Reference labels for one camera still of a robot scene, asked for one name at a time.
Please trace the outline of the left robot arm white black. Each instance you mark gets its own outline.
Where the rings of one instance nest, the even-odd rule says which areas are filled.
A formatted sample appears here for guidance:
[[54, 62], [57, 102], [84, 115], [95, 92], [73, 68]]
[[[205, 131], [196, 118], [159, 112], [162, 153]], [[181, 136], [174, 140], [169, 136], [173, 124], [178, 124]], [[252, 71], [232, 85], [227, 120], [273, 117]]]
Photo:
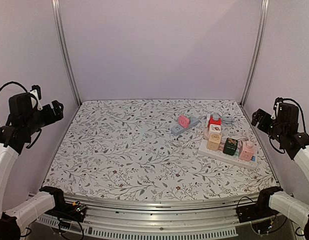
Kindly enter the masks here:
[[22, 232], [40, 215], [52, 211], [58, 217], [69, 213], [64, 193], [56, 187], [43, 187], [34, 197], [7, 211], [3, 210], [4, 193], [11, 170], [23, 148], [30, 149], [43, 127], [63, 119], [64, 106], [54, 100], [41, 105], [41, 88], [33, 85], [30, 91], [9, 98], [9, 114], [0, 125], [0, 240], [19, 240]]

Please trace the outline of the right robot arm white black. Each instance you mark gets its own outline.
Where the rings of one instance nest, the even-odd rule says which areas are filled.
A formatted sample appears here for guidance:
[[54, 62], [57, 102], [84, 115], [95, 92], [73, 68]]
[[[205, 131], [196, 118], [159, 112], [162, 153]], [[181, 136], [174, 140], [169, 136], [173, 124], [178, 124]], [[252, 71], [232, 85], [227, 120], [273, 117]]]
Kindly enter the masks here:
[[[258, 109], [252, 114], [251, 124], [266, 133], [269, 140], [279, 143], [277, 152], [287, 154], [303, 171], [309, 182], [309, 135], [299, 132], [298, 120], [304, 120], [301, 106], [292, 98], [277, 97], [273, 114]], [[290, 196], [280, 187], [269, 187], [260, 191], [253, 214], [264, 218], [276, 211], [294, 222], [309, 240], [309, 205]]]

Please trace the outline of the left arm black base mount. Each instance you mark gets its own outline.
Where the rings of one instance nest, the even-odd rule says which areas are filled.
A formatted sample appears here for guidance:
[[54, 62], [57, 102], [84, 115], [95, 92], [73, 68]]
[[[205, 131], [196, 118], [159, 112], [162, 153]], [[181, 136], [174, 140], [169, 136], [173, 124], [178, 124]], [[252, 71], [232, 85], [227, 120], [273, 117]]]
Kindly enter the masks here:
[[45, 212], [45, 214], [59, 219], [66, 219], [83, 223], [87, 209], [88, 207], [86, 204], [81, 203], [80, 201], [76, 201], [73, 203], [65, 203], [63, 206], [57, 205], [53, 209]]

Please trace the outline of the pink plug adapter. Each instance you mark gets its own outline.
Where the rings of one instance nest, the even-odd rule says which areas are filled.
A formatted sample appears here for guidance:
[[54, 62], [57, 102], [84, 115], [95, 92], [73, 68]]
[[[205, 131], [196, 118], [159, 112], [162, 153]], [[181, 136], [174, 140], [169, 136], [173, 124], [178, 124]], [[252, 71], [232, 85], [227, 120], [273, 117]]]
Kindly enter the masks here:
[[183, 127], [184, 129], [188, 128], [190, 126], [191, 120], [186, 117], [185, 115], [180, 115], [178, 118], [178, 124]]

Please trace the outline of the grey blue power strip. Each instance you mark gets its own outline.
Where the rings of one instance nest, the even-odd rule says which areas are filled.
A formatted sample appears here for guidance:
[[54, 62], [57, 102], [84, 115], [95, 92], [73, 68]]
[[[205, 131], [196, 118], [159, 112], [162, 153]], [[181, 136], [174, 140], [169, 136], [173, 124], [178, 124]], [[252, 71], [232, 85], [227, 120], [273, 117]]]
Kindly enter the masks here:
[[200, 122], [201, 121], [195, 116], [187, 117], [185, 115], [180, 115], [177, 124], [175, 124], [170, 131], [174, 136], [178, 136], [192, 127], [195, 127]]

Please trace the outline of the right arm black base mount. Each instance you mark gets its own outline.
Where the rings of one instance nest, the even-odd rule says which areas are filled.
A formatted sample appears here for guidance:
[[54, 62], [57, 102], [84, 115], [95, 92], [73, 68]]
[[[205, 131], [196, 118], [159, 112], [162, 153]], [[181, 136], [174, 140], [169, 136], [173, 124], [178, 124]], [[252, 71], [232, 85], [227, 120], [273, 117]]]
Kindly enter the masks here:
[[261, 209], [256, 203], [238, 206], [236, 214], [240, 223], [260, 220], [277, 215], [279, 212], [270, 208]]

